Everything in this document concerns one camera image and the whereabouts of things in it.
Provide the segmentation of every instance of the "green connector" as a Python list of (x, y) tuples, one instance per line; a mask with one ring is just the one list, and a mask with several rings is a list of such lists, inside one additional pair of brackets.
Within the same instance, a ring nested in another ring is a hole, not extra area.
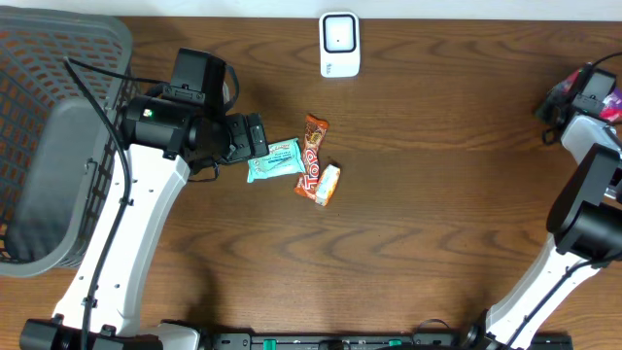
[(272, 339), (264, 340), (263, 350), (276, 350), (276, 340), (272, 340)]

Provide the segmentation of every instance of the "orange wrapper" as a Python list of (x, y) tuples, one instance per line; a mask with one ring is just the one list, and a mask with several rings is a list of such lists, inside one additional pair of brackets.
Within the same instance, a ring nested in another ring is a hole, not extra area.
[(307, 125), (304, 132), (304, 149), (302, 150), (302, 162), (305, 173), (300, 175), (294, 192), (316, 199), (315, 190), (320, 178), (320, 160), (318, 151), (328, 131), (328, 123), (307, 115)]

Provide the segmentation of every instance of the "wooden table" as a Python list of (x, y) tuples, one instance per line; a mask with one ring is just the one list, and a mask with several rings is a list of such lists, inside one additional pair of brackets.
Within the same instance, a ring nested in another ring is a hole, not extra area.
[[(293, 193), (296, 176), (246, 184), (248, 167), (188, 184), (168, 217), (143, 322), (185, 319), (258, 333), (411, 332), (465, 327), (534, 260), (575, 164), (544, 147), (532, 110), (583, 62), (619, 51), (617, 23), (362, 20), (362, 70), (320, 76), (312, 19), (132, 17), (132, 67), (170, 79), (180, 47), (232, 64), (236, 110), (260, 111), (270, 141), (330, 122), (321, 162), (342, 165), (333, 202)], [(608, 64), (622, 72), (622, 59)], [(0, 347), (47, 318), (74, 271), (0, 278)], [(622, 269), (609, 268), (545, 323), (576, 349), (617, 349)]]

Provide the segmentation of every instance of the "candy wrapper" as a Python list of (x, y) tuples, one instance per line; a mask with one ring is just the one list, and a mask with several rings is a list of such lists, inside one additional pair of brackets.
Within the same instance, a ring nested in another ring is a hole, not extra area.
[(249, 160), (248, 183), (286, 174), (304, 172), (298, 139), (277, 142), (268, 146), (269, 155)]
[(322, 177), (320, 178), (320, 183), (318, 184), (317, 189), (315, 190), (315, 202), (327, 206), (334, 190), (337, 188), (337, 182), (339, 181), (339, 175), (341, 174), (341, 169), (330, 164), (322, 173)]
[(302, 150), (302, 161), (304, 162), (305, 173), (300, 175), (294, 191), (302, 196), (316, 199), (315, 189), (320, 178), (320, 161), (318, 151), (320, 145), (327, 134), (328, 123), (320, 121), (313, 116), (307, 116), (307, 125), (304, 132), (304, 149)]
[[(555, 89), (560, 89), (563, 92), (568, 92), (572, 87), (572, 83), (576, 80), (576, 77), (579, 75), (579, 71), (570, 74), (564, 81), (557, 84)], [(605, 106), (601, 111), (600, 117), (606, 121), (615, 122), (616, 120), (622, 117), (622, 91), (619, 88), (615, 88), (612, 93), (610, 93), (605, 100), (603, 101)]]

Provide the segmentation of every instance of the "small white box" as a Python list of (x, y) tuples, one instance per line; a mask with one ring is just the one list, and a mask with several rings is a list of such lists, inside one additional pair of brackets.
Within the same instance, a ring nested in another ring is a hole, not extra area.
[(361, 67), (359, 18), (351, 12), (320, 17), (320, 72), (326, 78), (354, 77)]

